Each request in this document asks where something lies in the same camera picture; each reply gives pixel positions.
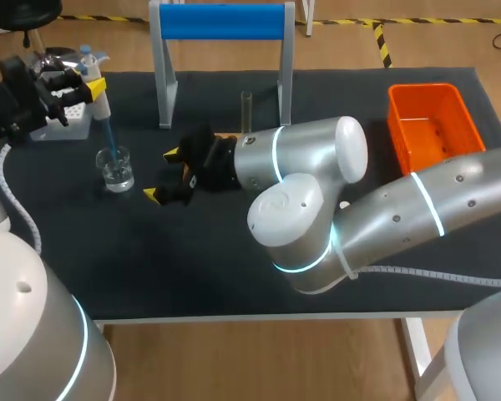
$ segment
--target blue bar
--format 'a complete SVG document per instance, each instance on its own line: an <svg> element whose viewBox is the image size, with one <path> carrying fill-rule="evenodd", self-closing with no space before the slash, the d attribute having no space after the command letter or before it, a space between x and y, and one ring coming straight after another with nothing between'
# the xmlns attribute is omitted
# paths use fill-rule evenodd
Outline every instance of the blue bar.
<svg viewBox="0 0 501 401"><path fill-rule="evenodd" d="M160 4L163 39L282 40L284 4Z"/></svg>

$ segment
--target white cable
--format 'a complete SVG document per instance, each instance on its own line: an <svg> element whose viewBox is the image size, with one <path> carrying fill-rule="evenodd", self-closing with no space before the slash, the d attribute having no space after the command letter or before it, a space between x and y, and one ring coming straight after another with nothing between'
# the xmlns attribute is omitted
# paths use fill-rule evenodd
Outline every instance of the white cable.
<svg viewBox="0 0 501 401"><path fill-rule="evenodd" d="M33 221L33 218L29 215L29 213L24 209L21 203L17 200L15 195L9 189L9 185L6 182L6 177L3 175L3 165L6 160L6 156L11 150L11 146L5 144L0 150L0 188L2 188L3 194L8 198L13 207L17 209L18 214L26 221L30 231L33 236L33 249L37 252L38 255L41 256L41 250L43 249L43 243L41 241L41 234L39 233L39 229Z"/></svg>
<svg viewBox="0 0 501 401"><path fill-rule="evenodd" d="M432 272L429 270L413 269L411 267L399 267L399 266L367 266L356 269L355 272L359 273L396 273L396 274L407 274L410 276L420 276L428 278L436 278L438 280L445 280L448 282L461 282L462 284L471 284L474 286L484 286L484 287L497 287L501 288L501 279L497 278L484 278L484 277L472 277L463 276L461 274L452 273L442 273L442 272Z"/></svg>

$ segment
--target orange plastic bin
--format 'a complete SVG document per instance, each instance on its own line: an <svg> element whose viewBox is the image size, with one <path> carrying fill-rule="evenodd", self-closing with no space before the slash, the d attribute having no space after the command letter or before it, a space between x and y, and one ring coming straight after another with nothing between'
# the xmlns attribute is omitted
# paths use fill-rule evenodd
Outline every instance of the orange plastic bin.
<svg viewBox="0 0 501 401"><path fill-rule="evenodd" d="M453 85L393 85L388 95L387 123L404 175L486 150Z"/></svg>

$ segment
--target glass beaker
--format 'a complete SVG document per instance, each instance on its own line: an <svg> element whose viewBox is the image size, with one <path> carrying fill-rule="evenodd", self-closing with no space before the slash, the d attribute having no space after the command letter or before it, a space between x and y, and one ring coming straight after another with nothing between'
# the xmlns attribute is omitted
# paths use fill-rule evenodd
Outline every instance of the glass beaker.
<svg viewBox="0 0 501 401"><path fill-rule="evenodd" d="M109 148L100 150L96 165L102 170L106 187L112 192L125 192L134 186L130 153L123 146L117 146L115 153Z"/></svg>

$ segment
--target table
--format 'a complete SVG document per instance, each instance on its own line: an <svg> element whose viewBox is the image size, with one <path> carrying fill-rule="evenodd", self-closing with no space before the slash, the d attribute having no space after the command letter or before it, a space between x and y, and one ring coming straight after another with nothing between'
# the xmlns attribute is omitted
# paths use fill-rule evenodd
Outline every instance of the table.
<svg viewBox="0 0 501 401"><path fill-rule="evenodd" d="M329 292L294 291L251 238L241 191L198 191L188 207L160 207L143 188L180 180L181 166L163 153L182 135L209 121L215 132L235 132L240 92L253 92L253 130L278 125L275 72L179 73L173 128L160 130L154 75L107 74L112 124L129 148L135 187L103 191L94 166L104 146L100 127L81 142L40 143L14 149L5 166L13 193L38 223L43 259L100 322L401 317L414 374L431 361L420 317L453 314L494 289L383 274L345 280ZM301 71L293 77L293 124L338 115L357 118L367 134L364 179L342 193L352 203L400 176L387 130L392 84L449 82L468 106L487 148L501 146L501 125L473 69ZM12 232L31 241L7 202ZM385 264L501 278L501 216L390 257Z"/></svg>

